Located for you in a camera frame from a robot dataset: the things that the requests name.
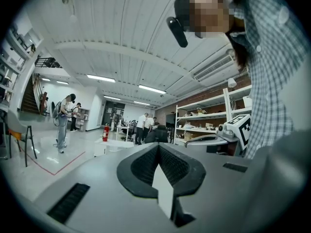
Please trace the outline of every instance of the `jeans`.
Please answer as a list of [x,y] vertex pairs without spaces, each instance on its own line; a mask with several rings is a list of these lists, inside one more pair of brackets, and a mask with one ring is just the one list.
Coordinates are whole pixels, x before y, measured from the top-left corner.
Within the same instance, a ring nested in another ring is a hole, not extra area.
[[70,131],[77,130],[77,128],[76,128],[76,120],[77,120],[77,118],[75,118],[75,117],[72,117],[72,118],[71,118],[71,127],[70,127]]
[[57,148],[58,150],[63,149],[65,144],[65,137],[67,131],[67,116],[66,115],[59,115],[59,126],[58,126],[58,134],[57,134]]
[[141,145],[141,138],[143,137],[142,128],[136,127],[135,143]]

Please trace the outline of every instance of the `brick wall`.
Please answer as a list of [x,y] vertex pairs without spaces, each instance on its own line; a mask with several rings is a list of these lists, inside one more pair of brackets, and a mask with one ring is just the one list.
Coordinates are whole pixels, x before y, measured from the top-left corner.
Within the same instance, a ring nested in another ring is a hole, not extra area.
[[[238,77],[235,79],[235,81],[237,82],[237,86],[234,88],[235,90],[243,88],[245,86],[248,86],[251,84],[251,80],[249,79],[248,75],[243,75],[241,77]],[[228,87],[227,83],[221,84],[219,86],[213,87],[207,91],[204,92],[200,92],[196,95],[193,95],[189,98],[186,98],[184,100],[181,100],[175,104],[169,105],[167,107],[161,108],[159,110],[155,111],[155,116],[157,117],[157,121],[160,124],[165,125],[166,124],[166,115],[171,114],[171,112],[175,112],[176,111],[176,105],[178,106],[183,106],[183,105],[187,105],[190,103],[194,103],[194,102],[198,102],[201,100],[205,100],[205,99],[209,99],[218,95],[223,94],[223,89]],[[237,102],[237,107],[240,108],[244,108],[244,104],[243,101],[238,101]],[[218,111],[225,111],[225,105],[224,104],[220,104],[220,105],[215,105],[215,106],[211,106],[205,109],[207,111],[207,113],[216,113]],[[183,110],[178,110],[179,112],[179,116],[182,117],[186,111]],[[209,123],[213,123],[214,126],[218,126],[218,124],[224,123],[225,122],[225,118],[217,118],[217,119],[207,119],[207,120],[200,120],[200,121],[191,121],[192,125],[198,126],[196,124],[203,124],[205,125],[206,122]]]

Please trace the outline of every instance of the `fire extinguisher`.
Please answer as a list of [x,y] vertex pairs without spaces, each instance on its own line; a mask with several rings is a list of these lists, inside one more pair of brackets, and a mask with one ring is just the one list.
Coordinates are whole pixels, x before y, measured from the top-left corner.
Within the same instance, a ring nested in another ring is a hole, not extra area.
[[108,141],[108,134],[109,134],[109,126],[106,125],[106,126],[104,127],[103,142]]

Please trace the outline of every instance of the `white t-shirt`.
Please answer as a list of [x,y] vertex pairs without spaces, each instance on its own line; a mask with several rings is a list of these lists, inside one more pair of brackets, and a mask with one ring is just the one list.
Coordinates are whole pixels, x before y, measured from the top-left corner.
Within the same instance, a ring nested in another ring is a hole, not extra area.
[[145,122],[145,128],[149,129],[150,125],[154,125],[155,121],[153,118],[147,118],[146,122]]
[[142,123],[145,122],[146,120],[147,120],[147,118],[145,117],[145,115],[140,116],[138,118],[137,127],[142,128]]
[[62,103],[60,104],[60,106],[62,107],[62,105],[65,107],[65,110],[69,109],[69,102],[66,101],[66,99],[63,99]]
[[75,107],[72,112],[78,113],[79,108]]

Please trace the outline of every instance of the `black pants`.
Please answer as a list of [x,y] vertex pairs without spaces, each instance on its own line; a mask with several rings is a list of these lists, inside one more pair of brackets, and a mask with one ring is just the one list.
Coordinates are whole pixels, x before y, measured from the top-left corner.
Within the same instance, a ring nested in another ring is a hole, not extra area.
[[70,131],[77,130],[77,128],[76,128],[76,120],[77,120],[77,118],[75,118],[75,117],[72,117],[72,118],[71,118],[71,127],[70,127]]
[[144,127],[143,136],[142,136],[142,138],[141,138],[142,141],[147,137],[148,132],[149,132],[149,129],[147,129],[147,128]]
[[136,136],[135,136],[135,143],[141,145],[141,139],[143,137],[144,131],[142,128],[136,127]]

